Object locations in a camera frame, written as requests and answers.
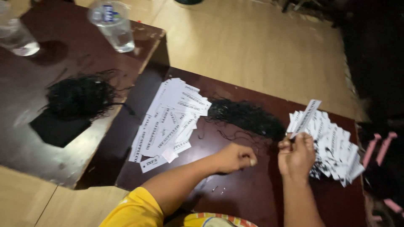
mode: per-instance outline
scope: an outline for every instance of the sleeve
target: sleeve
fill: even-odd
[[[163,212],[144,188],[130,192],[103,220],[99,227],[162,227]]]

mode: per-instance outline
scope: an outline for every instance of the tiled floor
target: tiled floor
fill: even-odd
[[[358,119],[347,89],[343,43],[330,23],[268,0],[122,0],[130,19],[165,29],[173,67]],[[19,15],[28,0],[11,0]],[[92,0],[76,0],[88,6]],[[114,187],[70,191],[0,168],[0,227],[95,227],[127,193]]]

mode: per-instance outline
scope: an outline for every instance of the clear plastic cup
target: clear plastic cup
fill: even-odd
[[[95,24],[116,51],[124,53],[135,48],[129,8],[119,1],[98,0],[89,6],[88,19]]]
[[[10,14],[10,4],[0,0],[0,46],[19,56],[33,55],[39,44],[18,18]]]

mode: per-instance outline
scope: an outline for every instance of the black cloth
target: black cloth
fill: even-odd
[[[91,125],[88,119],[64,121],[47,109],[29,123],[41,139],[57,147],[65,147]]]

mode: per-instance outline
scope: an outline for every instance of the dark wooden table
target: dark wooden table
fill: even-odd
[[[146,67],[137,81],[134,93],[144,94],[149,88],[144,104],[135,106],[137,112],[145,113],[160,83],[169,76],[181,78],[187,84],[199,88],[204,97],[225,97],[233,101],[250,100],[266,111],[276,115],[285,126],[289,124],[289,113],[304,110],[305,106],[265,95],[246,88],[237,87],[208,77],[176,68],[158,71]],[[330,113],[331,122],[349,131],[351,142],[356,143],[354,120]],[[200,118],[198,128],[190,138],[192,148],[183,151],[170,164],[163,164],[142,174],[139,163],[126,161],[116,181],[116,186],[133,190],[151,177],[176,166],[190,163],[216,153],[230,143],[219,131],[233,136],[240,130],[233,125],[215,125]],[[276,143],[266,139],[256,139],[256,143],[247,135],[238,133],[236,143],[252,146],[258,155],[258,164],[225,176],[212,176],[203,180],[189,196],[184,206],[198,212],[216,212],[247,219],[261,227],[283,226],[283,189],[278,170]],[[327,227],[365,227],[364,199],[360,178],[346,188],[333,180],[312,180],[317,206]]]
[[[101,140],[117,114],[127,112],[115,107],[109,117],[94,121],[65,148],[54,147],[43,143],[28,125],[47,104],[46,87],[78,72],[115,68],[122,74],[112,83],[118,84],[118,89],[125,88],[134,84],[149,59],[169,65],[164,30],[132,21],[136,48],[134,52],[118,53],[89,22],[87,10],[61,0],[43,0],[21,17],[41,50],[30,57],[19,57],[0,48],[0,164],[70,188],[78,187],[77,181],[97,150],[114,146],[114,141]],[[121,98],[116,101],[126,100],[128,93],[120,92]],[[115,146],[109,154],[110,163],[122,165],[127,152],[127,147]],[[118,173],[119,169],[113,170],[110,178],[82,182],[81,186],[113,185]]]

